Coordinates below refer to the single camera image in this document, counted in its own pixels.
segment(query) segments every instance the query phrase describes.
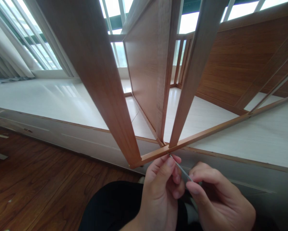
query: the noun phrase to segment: hardwood floor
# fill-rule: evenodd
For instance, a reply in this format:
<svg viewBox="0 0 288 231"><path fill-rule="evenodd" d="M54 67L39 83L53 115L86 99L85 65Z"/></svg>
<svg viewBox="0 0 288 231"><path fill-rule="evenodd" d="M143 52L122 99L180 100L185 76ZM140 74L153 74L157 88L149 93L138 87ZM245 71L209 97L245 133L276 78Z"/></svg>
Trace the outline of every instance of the hardwood floor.
<svg viewBox="0 0 288 231"><path fill-rule="evenodd" d="M0 128L0 231L77 230L91 197L140 174Z"/></svg>

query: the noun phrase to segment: metal rod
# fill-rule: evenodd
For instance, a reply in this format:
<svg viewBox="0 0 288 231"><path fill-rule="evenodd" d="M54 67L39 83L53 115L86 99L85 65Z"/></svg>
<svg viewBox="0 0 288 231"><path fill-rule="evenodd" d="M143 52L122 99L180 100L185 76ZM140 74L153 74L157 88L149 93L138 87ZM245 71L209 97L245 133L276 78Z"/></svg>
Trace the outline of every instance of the metal rod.
<svg viewBox="0 0 288 231"><path fill-rule="evenodd" d="M182 171L182 173L191 181L194 182L190 176L185 172L185 170L175 161L176 165L179 167L179 169Z"/></svg>

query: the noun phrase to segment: white floor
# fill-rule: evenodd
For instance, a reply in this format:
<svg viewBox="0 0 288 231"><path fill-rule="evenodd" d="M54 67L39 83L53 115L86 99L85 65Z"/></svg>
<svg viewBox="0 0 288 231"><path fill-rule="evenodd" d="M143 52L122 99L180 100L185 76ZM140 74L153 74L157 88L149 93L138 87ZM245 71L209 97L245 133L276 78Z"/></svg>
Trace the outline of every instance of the white floor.
<svg viewBox="0 0 288 231"><path fill-rule="evenodd" d="M122 81L125 92L130 82ZM181 90L171 88L164 140L170 141ZM246 109L253 108L258 94ZM272 97L265 103L278 100ZM132 97L126 102L136 136L154 139ZM35 79L0 85L0 108L107 129L94 102L80 80ZM194 97L180 139L237 117L223 108ZM251 118L190 147L288 167L288 104Z"/></svg>

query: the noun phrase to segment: wooden panel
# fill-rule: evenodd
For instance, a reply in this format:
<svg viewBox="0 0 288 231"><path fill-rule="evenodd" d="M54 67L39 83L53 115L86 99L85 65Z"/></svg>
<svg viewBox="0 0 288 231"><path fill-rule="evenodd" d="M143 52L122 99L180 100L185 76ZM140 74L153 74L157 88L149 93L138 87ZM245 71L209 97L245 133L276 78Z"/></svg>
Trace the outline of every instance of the wooden panel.
<svg viewBox="0 0 288 231"><path fill-rule="evenodd" d="M38 1L128 163L140 159L98 0Z"/></svg>
<svg viewBox="0 0 288 231"><path fill-rule="evenodd" d="M288 16L219 31L197 92L235 106L287 37Z"/></svg>
<svg viewBox="0 0 288 231"><path fill-rule="evenodd" d="M244 109L247 104L256 96L264 85L274 76L276 72L288 61L288 37L279 49L274 53L269 62L256 75L255 80L242 95L235 107Z"/></svg>
<svg viewBox="0 0 288 231"><path fill-rule="evenodd" d="M288 61L281 67L281 69L266 83L264 88L261 90L262 93L268 93L279 81L288 73ZM288 81L281 86L277 92L273 95L280 97L287 97L288 93Z"/></svg>
<svg viewBox="0 0 288 231"><path fill-rule="evenodd" d="M123 41L132 93L161 141L173 68L179 6L180 1L152 1Z"/></svg>
<svg viewBox="0 0 288 231"><path fill-rule="evenodd" d="M227 0L218 2L207 0L201 3L198 24L192 40L190 58L184 71L185 85L179 98L169 147L175 146L181 135L226 4Z"/></svg>

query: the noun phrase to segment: wooden wall panel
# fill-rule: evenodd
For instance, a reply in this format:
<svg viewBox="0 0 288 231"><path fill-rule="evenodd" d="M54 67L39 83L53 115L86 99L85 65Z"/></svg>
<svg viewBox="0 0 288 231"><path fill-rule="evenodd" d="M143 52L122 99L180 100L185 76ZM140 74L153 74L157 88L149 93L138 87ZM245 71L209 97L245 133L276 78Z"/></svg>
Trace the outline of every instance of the wooden wall panel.
<svg viewBox="0 0 288 231"><path fill-rule="evenodd" d="M219 31L197 91L235 106L287 37L288 16Z"/></svg>
<svg viewBox="0 0 288 231"><path fill-rule="evenodd" d="M268 93L279 81L288 73L288 61L283 67L272 77L272 79L261 90L262 93ZM283 84L273 95L279 97L288 97L288 81Z"/></svg>
<svg viewBox="0 0 288 231"><path fill-rule="evenodd" d="M162 141L180 1L154 0L124 38L132 93Z"/></svg>

